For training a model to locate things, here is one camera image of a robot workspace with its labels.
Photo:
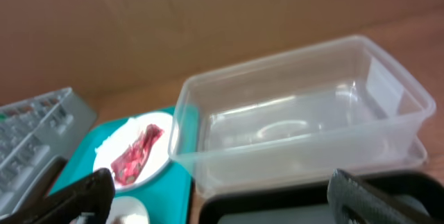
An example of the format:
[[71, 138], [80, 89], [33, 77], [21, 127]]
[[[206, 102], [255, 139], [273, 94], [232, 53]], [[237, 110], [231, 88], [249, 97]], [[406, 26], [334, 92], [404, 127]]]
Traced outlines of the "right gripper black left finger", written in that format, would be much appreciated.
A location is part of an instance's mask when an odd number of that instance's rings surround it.
[[1, 219], [1, 224], [70, 223], [79, 216], [84, 216], [86, 223], [105, 223], [114, 195], [111, 172], [99, 169], [38, 203]]

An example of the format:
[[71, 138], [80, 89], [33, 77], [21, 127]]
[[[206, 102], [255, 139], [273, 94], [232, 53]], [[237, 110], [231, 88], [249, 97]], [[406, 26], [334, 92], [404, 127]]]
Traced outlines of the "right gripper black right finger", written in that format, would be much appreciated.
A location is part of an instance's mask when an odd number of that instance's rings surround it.
[[327, 186], [327, 201], [336, 223], [433, 223], [434, 219], [397, 201], [363, 180], [337, 169]]

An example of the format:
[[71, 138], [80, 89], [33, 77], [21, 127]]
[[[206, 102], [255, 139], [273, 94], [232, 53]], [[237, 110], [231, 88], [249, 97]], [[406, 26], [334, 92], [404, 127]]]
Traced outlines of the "white paper cup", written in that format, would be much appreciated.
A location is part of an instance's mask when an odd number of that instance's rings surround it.
[[131, 196], [114, 198], [106, 224], [149, 224], [145, 205]]

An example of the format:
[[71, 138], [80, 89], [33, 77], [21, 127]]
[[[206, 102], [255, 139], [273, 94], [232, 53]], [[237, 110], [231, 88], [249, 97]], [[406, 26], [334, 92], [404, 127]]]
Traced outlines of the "red snack wrapper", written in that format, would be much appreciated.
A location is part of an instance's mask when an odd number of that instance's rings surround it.
[[114, 180], [123, 186], [133, 184], [145, 167], [153, 145], [163, 133], [163, 129], [157, 125], [148, 125], [125, 152], [111, 163]]

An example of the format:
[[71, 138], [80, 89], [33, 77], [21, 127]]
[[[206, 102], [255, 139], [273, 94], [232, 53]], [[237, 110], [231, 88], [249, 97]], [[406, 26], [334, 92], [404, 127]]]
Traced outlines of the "white tissue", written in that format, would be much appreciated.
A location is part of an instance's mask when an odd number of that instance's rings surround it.
[[136, 118], [129, 118], [120, 128], [114, 131], [103, 143], [95, 148], [95, 153], [115, 153], [125, 150], [139, 136], [139, 124]]

